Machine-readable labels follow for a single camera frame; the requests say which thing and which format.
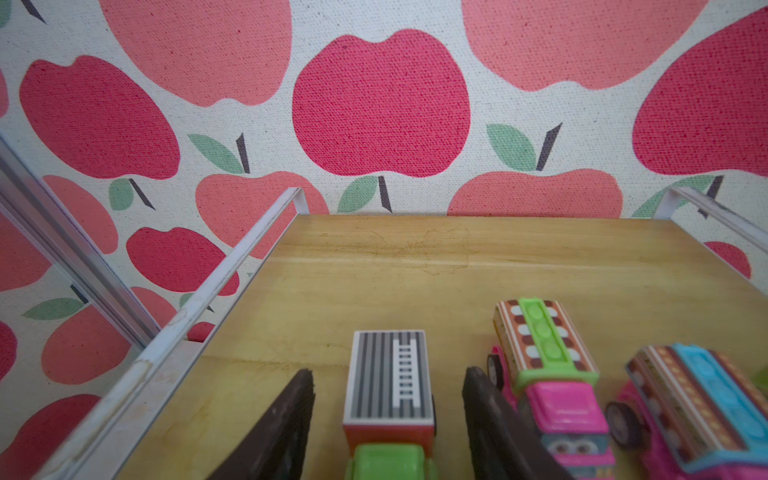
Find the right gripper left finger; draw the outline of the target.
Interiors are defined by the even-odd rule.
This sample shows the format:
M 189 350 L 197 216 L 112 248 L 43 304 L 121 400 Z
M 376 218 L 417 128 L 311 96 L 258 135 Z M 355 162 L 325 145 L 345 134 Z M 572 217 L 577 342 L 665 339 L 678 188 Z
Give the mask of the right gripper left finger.
M 211 479 L 299 479 L 315 402 L 312 371 L 296 372 Z

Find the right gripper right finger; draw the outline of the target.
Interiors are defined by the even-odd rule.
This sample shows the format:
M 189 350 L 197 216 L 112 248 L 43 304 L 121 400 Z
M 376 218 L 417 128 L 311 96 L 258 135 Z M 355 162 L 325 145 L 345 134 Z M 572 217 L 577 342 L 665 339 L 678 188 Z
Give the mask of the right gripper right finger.
M 466 370 L 462 399 L 476 479 L 571 477 L 480 368 Z

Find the pink green truck toy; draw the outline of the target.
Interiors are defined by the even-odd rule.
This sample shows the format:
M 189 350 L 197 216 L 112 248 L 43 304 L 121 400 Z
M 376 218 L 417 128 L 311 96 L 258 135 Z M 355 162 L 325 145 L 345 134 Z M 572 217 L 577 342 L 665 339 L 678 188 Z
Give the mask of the pink green truck toy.
M 615 457 L 595 386 L 600 372 L 563 305 L 518 298 L 499 302 L 498 343 L 487 375 L 576 479 L 612 479 Z

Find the wooden two-tier shelf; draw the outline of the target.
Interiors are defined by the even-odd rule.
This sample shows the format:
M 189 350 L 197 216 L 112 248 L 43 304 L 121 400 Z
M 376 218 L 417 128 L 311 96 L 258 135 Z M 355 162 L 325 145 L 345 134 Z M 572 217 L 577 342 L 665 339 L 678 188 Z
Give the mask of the wooden two-tier shelf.
M 205 478 L 302 368 L 316 401 L 303 475 L 339 479 L 352 336 L 421 329 L 442 478 L 467 479 L 461 399 L 496 302 L 560 301 L 607 400 L 653 343 L 767 363 L 767 299 L 672 219 L 687 199 L 759 247 L 766 235 L 689 188 L 651 220 L 313 216 L 286 190 L 39 471 L 42 479 Z

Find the green orange mixer truck toy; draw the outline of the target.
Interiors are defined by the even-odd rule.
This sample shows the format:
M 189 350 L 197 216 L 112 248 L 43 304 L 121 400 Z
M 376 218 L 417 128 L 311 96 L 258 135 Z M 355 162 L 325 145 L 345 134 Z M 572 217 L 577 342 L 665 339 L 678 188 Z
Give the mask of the green orange mixer truck toy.
M 751 377 L 752 383 L 768 398 L 768 366 L 764 366 L 759 372 Z

